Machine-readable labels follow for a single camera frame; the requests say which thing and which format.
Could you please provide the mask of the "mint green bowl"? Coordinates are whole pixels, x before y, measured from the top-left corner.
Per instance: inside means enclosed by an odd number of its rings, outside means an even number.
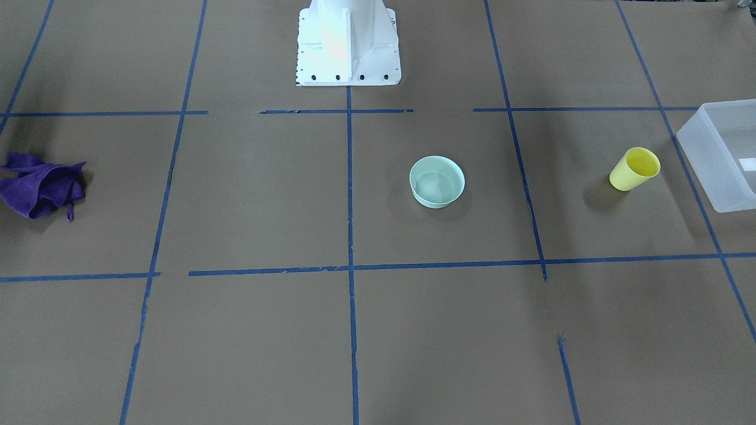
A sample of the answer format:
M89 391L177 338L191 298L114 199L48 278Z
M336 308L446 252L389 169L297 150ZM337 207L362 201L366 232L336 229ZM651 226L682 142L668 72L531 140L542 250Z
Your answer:
M465 175L448 157L425 156L410 168L409 184L416 202L429 209L442 209L464 193Z

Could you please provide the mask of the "translucent white storage box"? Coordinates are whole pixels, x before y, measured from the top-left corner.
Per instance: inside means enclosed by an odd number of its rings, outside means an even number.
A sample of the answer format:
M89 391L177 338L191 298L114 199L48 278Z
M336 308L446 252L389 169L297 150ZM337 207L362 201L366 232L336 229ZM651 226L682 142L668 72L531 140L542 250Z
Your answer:
M716 212L754 209L754 99L701 105L677 139Z

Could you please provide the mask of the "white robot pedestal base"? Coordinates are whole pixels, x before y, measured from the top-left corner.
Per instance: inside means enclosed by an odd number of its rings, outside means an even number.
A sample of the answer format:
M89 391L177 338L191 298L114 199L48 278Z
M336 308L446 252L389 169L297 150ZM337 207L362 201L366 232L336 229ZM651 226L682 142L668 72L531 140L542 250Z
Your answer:
M396 14L383 1L311 1L298 24L297 86L402 81Z

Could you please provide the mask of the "yellow plastic cup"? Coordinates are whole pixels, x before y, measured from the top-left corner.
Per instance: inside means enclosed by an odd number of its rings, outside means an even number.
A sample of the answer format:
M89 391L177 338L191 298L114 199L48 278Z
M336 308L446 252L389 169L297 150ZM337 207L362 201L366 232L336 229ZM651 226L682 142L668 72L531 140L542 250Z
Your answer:
M619 191L631 191L659 174L661 164L653 151L630 148L608 175L610 185Z

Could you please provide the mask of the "purple microfiber cloth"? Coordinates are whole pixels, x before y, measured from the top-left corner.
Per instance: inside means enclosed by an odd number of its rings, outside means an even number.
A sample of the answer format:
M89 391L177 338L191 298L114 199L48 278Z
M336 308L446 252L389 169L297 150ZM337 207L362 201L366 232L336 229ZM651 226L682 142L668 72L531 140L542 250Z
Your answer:
M16 177L2 179L2 200L29 220L38 220L64 207L68 221L74 221L76 202L86 198L79 181L85 164L52 164L31 153L10 152L2 170L15 173Z

